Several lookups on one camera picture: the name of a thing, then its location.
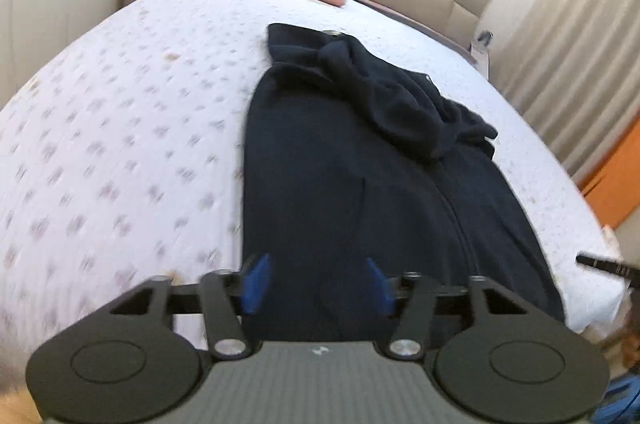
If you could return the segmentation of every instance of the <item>orange panel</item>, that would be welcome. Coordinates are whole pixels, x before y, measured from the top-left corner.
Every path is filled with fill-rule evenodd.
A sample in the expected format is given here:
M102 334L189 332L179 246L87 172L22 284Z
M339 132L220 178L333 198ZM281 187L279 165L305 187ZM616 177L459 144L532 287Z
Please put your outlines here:
M614 229L640 205L640 119L582 194L600 223Z

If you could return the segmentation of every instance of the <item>metal screw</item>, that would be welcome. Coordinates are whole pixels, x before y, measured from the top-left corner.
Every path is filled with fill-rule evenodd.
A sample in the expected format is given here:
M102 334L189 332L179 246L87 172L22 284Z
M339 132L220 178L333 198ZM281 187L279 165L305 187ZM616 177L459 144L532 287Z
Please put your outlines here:
M213 348L223 356L237 356L246 350L246 344L238 339L223 339L218 341Z
M389 350L401 357L417 356L421 349L420 343L411 339L399 339L389 345Z

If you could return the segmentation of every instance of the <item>mattress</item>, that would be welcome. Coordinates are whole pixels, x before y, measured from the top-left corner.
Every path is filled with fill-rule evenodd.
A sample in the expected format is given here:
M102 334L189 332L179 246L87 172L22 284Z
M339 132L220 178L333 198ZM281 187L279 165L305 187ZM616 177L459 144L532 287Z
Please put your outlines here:
M149 276L241 263L243 123L270 66L266 26L353 34L428 73L494 125L519 198L580 331L624 285L575 266L612 256L553 155L460 55L351 0L139 0L72 43L0 112L0 368ZM200 322L178 329L203 344Z

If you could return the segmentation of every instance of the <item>black hoodie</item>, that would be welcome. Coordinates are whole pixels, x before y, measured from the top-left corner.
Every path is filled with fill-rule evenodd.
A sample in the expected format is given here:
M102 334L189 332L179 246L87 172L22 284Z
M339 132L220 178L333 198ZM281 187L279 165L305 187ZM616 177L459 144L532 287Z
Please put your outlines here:
M370 258L387 277L480 274L564 321L522 207L492 162L497 131L430 78L354 37L269 26L273 66L249 108L245 257L273 274L254 339L385 339Z

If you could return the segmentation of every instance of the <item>beige curtain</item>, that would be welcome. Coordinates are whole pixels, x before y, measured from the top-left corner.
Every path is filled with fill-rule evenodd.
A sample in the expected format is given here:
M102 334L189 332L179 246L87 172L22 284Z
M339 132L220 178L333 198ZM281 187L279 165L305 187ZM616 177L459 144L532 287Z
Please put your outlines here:
M492 83L576 182L640 110L640 0L537 0Z

